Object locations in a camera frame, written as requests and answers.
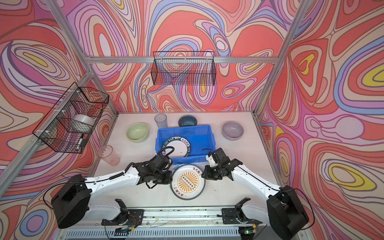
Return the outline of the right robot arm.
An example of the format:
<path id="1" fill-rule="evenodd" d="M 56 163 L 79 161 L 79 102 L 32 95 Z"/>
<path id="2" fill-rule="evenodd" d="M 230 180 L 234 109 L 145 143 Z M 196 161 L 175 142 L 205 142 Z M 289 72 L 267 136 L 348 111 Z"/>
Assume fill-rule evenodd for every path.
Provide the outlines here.
<path id="1" fill-rule="evenodd" d="M 298 232 L 315 224 L 310 220 L 297 192 L 299 189 L 288 185 L 281 187 L 270 183 L 252 172 L 238 159 L 230 159 L 223 149 L 206 148 L 206 160 L 202 178 L 218 181 L 228 178 L 250 190 L 264 201 L 259 205 L 246 197 L 230 209 L 222 209 L 219 215 L 224 224 L 247 224 L 261 222 L 270 225 L 282 240 L 291 240 Z"/>

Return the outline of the blue plastic bin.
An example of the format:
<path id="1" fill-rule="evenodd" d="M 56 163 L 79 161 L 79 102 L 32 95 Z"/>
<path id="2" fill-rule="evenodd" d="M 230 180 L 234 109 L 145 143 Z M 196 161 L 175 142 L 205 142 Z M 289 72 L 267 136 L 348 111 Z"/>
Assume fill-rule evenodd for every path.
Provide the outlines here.
<path id="1" fill-rule="evenodd" d="M 209 150 L 204 149 L 216 149 L 215 137 L 212 133 L 211 126 L 209 125 L 158 130 L 155 143 L 156 152 L 160 151 L 163 143 L 171 137 L 186 138 L 191 143 L 192 147 L 189 157 L 172 159 L 175 164 L 203 163 L 206 161 L 206 155 L 209 152 Z"/>

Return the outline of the light green bowl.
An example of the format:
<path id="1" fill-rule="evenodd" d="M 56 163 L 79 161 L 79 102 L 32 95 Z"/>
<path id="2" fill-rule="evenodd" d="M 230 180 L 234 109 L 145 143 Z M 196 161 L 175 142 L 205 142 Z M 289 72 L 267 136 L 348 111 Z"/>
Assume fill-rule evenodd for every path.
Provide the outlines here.
<path id="1" fill-rule="evenodd" d="M 128 128 L 126 136 L 133 143 L 142 143 L 149 136 L 149 127 L 145 123 L 135 123 Z"/>

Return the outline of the dark teal bowl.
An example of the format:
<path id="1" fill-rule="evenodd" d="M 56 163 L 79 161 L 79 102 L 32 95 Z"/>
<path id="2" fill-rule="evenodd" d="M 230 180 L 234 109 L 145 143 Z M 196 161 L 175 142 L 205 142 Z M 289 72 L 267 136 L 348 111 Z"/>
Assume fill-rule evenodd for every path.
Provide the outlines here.
<path id="1" fill-rule="evenodd" d="M 185 115 L 179 118 L 178 125 L 179 127 L 192 127 L 198 124 L 197 119 L 191 115 Z"/>

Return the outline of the orange sunburst plate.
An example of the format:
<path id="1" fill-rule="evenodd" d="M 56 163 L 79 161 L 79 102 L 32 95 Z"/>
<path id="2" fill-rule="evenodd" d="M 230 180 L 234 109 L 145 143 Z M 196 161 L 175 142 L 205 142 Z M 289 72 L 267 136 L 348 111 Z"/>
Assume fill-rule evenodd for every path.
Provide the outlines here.
<path id="1" fill-rule="evenodd" d="M 185 201 L 199 197 L 206 185 L 202 169 L 196 165 L 184 164 L 173 170 L 170 184 L 173 194 Z"/>

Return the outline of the green rimmed white plate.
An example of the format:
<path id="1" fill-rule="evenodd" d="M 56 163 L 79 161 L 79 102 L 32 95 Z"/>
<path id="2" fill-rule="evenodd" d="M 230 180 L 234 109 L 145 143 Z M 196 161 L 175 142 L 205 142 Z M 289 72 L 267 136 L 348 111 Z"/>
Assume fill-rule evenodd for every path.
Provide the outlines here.
<path id="1" fill-rule="evenodd" d="M 189 157 L 192 151 L 191 143 L 183 137 L 168 138 L 162 145 L 162 154 L 171 159 Z"/>

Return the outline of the lilac grey bowl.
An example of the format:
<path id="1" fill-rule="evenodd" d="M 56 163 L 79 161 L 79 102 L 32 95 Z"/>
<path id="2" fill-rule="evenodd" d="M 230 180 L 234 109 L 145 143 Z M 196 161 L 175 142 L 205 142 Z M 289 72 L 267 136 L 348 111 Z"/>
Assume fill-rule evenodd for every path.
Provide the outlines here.
<path id="1" fill-rule="evenodd" d="M 244 132 L 243 126 L 234 121 L 226 122 L 222 126 L 222 134 L 227 140 L 239 140 Z"/>

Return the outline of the black marker pen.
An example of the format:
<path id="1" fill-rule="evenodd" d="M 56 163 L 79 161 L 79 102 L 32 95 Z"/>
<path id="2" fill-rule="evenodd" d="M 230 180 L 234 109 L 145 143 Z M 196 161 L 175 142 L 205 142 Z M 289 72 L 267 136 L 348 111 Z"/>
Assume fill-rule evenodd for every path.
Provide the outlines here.
<path id="1" fill-rule="evenodd" d="M 76 147 L 77 151 L 80 150 L 83 139 L 84 139 L 84 134 L 81 134 L 81 137 L 80 137 L 79 142 L 78 142 L 77 147 Z"/>

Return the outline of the white tape roll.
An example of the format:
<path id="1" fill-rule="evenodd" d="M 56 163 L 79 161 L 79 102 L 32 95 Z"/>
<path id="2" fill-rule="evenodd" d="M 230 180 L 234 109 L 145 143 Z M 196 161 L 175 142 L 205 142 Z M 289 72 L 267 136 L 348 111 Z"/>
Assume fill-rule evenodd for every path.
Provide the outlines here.
<path id="1" fill-rule="evenodd" d="M 94 124 L 95 121 L 91 117 L 77 114 L 73 116 L 70 126 L 76 132 L 88 133 L 92 130 Z"/>

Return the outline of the clear pink plastic cup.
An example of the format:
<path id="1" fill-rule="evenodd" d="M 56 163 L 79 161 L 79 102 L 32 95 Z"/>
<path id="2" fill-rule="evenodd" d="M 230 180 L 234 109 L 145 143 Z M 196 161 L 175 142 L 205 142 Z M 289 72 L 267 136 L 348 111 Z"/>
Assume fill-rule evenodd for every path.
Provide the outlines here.
<path id="1" fill-rule="evenodd" d="M 120 163 L 120 157 L 110 145 L 101 147 L 98 150 L 98 157 L 111 166 L 117 166 Z"/>

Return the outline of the clear grey plastic cup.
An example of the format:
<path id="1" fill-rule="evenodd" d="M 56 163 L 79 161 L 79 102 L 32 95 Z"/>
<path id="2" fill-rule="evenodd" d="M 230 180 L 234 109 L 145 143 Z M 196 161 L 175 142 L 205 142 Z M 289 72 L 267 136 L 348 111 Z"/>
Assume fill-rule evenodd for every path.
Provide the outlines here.
<path id="1" fill-rule="evenodd" d="M 158 129 L 168 128 L 168 119 L 165 114 L 157 114 L 155 116 L 155 122 L 157 124 Z"/>

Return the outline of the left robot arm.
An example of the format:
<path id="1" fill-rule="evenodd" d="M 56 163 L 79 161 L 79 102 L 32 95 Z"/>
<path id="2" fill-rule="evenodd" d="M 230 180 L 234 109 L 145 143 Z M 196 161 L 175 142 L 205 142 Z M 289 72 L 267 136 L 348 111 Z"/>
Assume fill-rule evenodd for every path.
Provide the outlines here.
<path id="1" fill-rule="evenodd" d="M 131 214 L 121 199 L 105 204 L 97 200 L 111 192 L 145 184 L 149 189 L 157 185 L 169 185 L 172 181 L 170 170 L 173 160 L 170 155 L 174 147 L 165 147 L 148 161 L 130 163 L 124 170 L 116 173 L 84 178 L 75 175 L 61 183 L 61 189 L 48 205 L 54 211 L 59 229 L 74 226 L 82 220 L 101 220 L 104 226 L 122 226 L 134 220 L 133 226 L 140 225 L 138 217 Z"/>

